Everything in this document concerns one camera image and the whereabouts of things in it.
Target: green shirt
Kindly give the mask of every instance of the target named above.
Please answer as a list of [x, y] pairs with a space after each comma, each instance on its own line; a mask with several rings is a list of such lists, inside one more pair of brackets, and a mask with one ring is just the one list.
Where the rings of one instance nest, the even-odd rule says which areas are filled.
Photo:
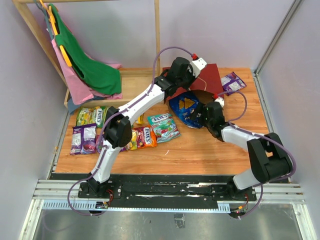
[[56, 7], [50, 3], [55, 17], [58, 35], [55, 41], [63, 46], [71, 61], [72, 68], [89, 87], [106, 95], [121, 93], [121, 76], [119, 70], [100, 61], [89, 58], [80, 47], [75, 36], [62, 21]]

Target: clothes hanger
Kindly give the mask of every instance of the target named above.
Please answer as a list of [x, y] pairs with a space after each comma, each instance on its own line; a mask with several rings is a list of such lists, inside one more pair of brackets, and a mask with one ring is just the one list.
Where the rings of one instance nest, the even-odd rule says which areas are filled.
[[[41, 6], [46, 10], [46, 12], [47, 12], [48, 15], [49, 15], [49, 21], [50, 21], [50, 23], [51, 23], [51, 26], [52, 26], [52, 30], [53, 30], [54, 35], [58, 35], [58, 31], [57, 31], [56, 24], [55, 24], [55, 23], [56, 23], [56, 19], [55, 19], [54, 14], [52, 13], [52, 7], [49, 6], [49, 8], [48, 8], [48, 7], [44, 4], [44, 2], [43, 2], [42, 0], [39, 0], [39, 2], [40, 2], [40, 4], [41, 4]], [[64, 59], [65, 63], [67, 64], [67, 66], [68, 66], [68, 67], [72, 67], [72, 63], [71, 63], [71, 61], [70, 61], [70, 59], [69, 59], [69, 57], [68, 57], [68, 55], [67, 55], [67, 52], [66, 52], [64, 46], [60, 45], [60, 46], [59, 46], [59, 49], [60, 49], [60, 51], [61, 51], [61, 54], [62, 54], [62, 56], [63, 56], [63, 59]]]

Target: candy bag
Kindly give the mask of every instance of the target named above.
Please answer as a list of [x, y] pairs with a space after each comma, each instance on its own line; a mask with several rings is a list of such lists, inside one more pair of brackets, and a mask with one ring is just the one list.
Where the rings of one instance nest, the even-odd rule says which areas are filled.
[[96, 153], [96, 124], [88, 124], [83, 127], [83, 142], [81, 147], [81, 154]]
[[148, 122], [158, 143], [168, 142], [181, 136], [172, 115], [169, 113], [148, 116]]
[[108, 107], [96, 106], [93, 108], [92, 121], [96, 124], [96, 127], [101, 129], [106, 121]]
[[106, 106], [96, 106], [94, 108], [81, 107], [76, 116], [76, 126], [96, 124], [96, 127], [101, 129], [106, 120], [107, 110], [108, 107]]
[[132, 139], [125, 146], [127, 150], [156, 147], [157, 137], [150, 126], [136, 127], [132, 129]]
[[[221, 78], [221, 84], [225, 92], [238, 91], [247, 86], [247, 84], [240, 77], [238, 77], [238, 75], [235, 74], [234, 71]], [[233, 93], [234, 92], [228, 92], [226, 93], [226, 95], [229, 96]]]
[[70, 155], [96, 152], [96, 124], [73, 127]]
[[80, 154], [81, 151], [81, 128], [73, 127], [70, 155]]
[[92, 119], [92, 108], [81, 107], [78, 115], [76, 116], [76, 126], [82, 126], [90, 124], [90, 120]]

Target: white wall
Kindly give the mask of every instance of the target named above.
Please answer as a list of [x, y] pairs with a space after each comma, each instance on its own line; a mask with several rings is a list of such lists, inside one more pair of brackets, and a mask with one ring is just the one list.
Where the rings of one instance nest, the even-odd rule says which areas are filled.
[[45, 178], [66, 109], [66, 87], [11, 1], [0, 1], [0, 232], [20, 234]]
[[[160, 0], [161, 48], [178, 45], [220, 67], [254, 69], [293, 0]], [[83, 49], [105, 62], [151, 67], [154, 0], [56, 3]], [[164, 53], [170, 66], [181, 51]]]
[[260, 74], [275, 129], [297, 160], [300, 183], [320, 237], [320, 2], [305, 0]]

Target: wooden floor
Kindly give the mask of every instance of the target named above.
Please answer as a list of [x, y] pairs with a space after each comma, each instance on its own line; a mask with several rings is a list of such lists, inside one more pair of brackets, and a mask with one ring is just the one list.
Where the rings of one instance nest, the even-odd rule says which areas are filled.
[[[267, 133], [267, 125], [259, 102], [256, 87], [248, 68], [219, 68], [223, 77], [234, 71], [244, 80], [247, 87], [241, 91], [248, 101], [244, 117], [235, 123], [257, 133]], [[149, 83], [150, 76], [142, 81]], [[238, 117], [244, 108], [240, 94], [225, 97], [223, 114], [225, 119]], [[158, 104], [145, 113], [146, 116], [169, 113], [168, 106]], [[157, 147], [120, 152], [112, 173], [117, 174], [238, 174], [250, 167], [248, 153], [235, 145], [213, 138], [206, 128], [192, 129], [174, 117], [181, 136], [170, 142], [159, 143]], [[72, 127], [76, 114], [70, 121], [61, 148], [56, 173], [89, 173], [98, 160], [98, 154], [70, 155]]]

